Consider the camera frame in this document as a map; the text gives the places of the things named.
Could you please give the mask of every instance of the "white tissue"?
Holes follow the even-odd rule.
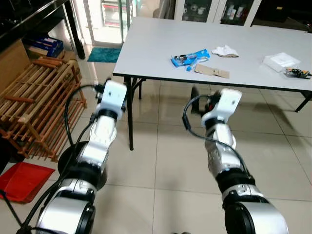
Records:
[[[220,56],[229,56],[229,57],[238,57],[238,53],[235,49],[230,48],[228,45],[224,47],[218,46],[215,50],[212,51],[213,54],[217,54]]]

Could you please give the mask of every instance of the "cardboard piece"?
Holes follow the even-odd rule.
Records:
[[[195,67],[195,72],[205,74],[205,75],[215,75],[223,78],[230,78],[230,72],[219,70],[217,68],[207,67],[201,64],[197,64]]]
[[[1,52],[0,93],[30,64],[30,60],[20,39]]]

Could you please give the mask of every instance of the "black table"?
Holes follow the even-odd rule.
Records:
[[[0,35],[0,52],[11,45],[14,41],[24,37],[29,31],[34,29],[40,22],[49,16],[51,13],[56,11],[59,7],[64,4],[66,9],[66,15],[68,18],[69,26],[72,31],[74,43],[77,49],[77,53],[80,59],[85,59],[85,54],[81,41],[79,40],[74,13],[70,3],[70,0],[52,0],[40,7],[35,12],[31,13],[28,17],[23,19],[21,22],[16,24],[14,27],[9,29],[4,34]]]

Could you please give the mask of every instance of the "red dustpan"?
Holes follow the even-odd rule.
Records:
[[[0,189],[6,192],[9,200],[28,203],[34,199],[54,171],[51,168],[19,162],[0,176]]]

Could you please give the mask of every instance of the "white tile floor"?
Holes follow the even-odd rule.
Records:
[[[114,64],[79,61],[83,83],[104,82]],[[122,78],[113,77],[122,82]],[[128,149],[127,116],[117,123],[117,138],[110,150],[108,185],[96,198],[93,234],[225,234],[224,212],[215,180],[207,168],[204,142],[189,135],[181,122],[192,85],[146,81],[143,98],[133,103],[135,150]],[[201,92],[219,89],[200,85]],[[239,89],[242,100],[230,125],[237,148],[257,185],[284,215],[291,234],[312,233],[312,105],[299,112],[303,100],[288,92]],[[77,137],[95,107],[94,94],[85,92],[88,109],[73,130]],[[195,130],[199,118],[191,117]],[[27,160],[56,168],[53,162]],[[56,180],[55,172],[42,191]],[[31,204],[14,204],[25,218]],[[0,201],[1,233],[17,225]]]

